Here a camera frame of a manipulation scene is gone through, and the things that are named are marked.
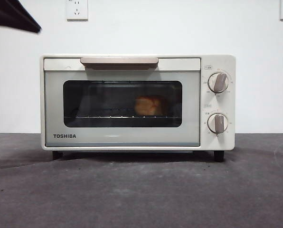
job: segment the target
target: white toaster oven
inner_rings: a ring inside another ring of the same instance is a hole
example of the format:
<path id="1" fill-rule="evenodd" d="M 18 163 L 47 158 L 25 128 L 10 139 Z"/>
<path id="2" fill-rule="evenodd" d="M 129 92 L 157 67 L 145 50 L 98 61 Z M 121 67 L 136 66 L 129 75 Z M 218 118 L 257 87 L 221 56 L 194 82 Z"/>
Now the white toaster oven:
<path id="1" fill-rule="evenodd" d="M 235 145 L 231 55 L 44 55 L 41 145 L 53 151 L 215 151 Z"/>

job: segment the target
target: beige handle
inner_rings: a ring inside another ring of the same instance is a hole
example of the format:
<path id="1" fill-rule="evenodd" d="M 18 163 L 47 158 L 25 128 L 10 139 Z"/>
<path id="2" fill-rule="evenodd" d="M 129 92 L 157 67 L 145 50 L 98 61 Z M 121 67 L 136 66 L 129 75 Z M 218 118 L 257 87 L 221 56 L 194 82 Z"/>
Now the beige handle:
<path id="1" fill-rule="evenodd" d="M 156 57 L 82 57 L 80 62 L 94 70 L 149 70 L 156 68 Z"/>

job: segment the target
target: oven foot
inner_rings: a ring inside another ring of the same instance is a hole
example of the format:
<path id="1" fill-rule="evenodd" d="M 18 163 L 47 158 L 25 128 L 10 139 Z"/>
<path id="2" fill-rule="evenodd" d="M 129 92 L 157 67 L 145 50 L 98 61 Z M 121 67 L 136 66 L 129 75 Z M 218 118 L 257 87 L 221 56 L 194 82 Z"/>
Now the oven foot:
<path id="1" fill-rule="evenodd" d="M 223 162 L 224 161 L 224 151 L 214 151 L 214 161 Z"/>
<path id="2" fill-rule="evenodd" d="M 62 152 L 59 152 L 59 151 L 52 151 L 52 155 L 53 155 L 53 160 L 56 160 L 58 158 L 61 158 L 62 157 Z"/>

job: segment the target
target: glass window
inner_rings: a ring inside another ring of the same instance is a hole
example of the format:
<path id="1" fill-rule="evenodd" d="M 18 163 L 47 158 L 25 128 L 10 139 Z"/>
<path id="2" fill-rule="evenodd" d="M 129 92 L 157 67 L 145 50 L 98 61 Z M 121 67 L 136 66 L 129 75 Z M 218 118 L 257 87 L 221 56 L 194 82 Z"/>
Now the glass window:
<path id="1" fill-rule="evenodd" d="M 179 81 L 77 81 L 64 83 L 67 127 L 178 127 Z"/>

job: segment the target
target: control knob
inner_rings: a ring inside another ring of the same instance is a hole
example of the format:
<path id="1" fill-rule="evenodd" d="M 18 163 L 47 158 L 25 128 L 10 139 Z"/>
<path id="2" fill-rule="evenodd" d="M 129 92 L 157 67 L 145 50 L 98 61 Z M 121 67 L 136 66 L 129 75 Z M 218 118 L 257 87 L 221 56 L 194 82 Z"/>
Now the control knob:
<path id="1" fill-rule="evenodd" d="M 227 128 L 228 120 L 224 115 L 216 113 L 208 118 L 207 125 L 213 133 L 221 134 Z"/>
<path id="2" fill-rule="evenodd" d="M 215 73 L 208 80 L 210 90 L 216 94 L 224 92 L 228 87 L 228 78 L 225 73 Z"/>

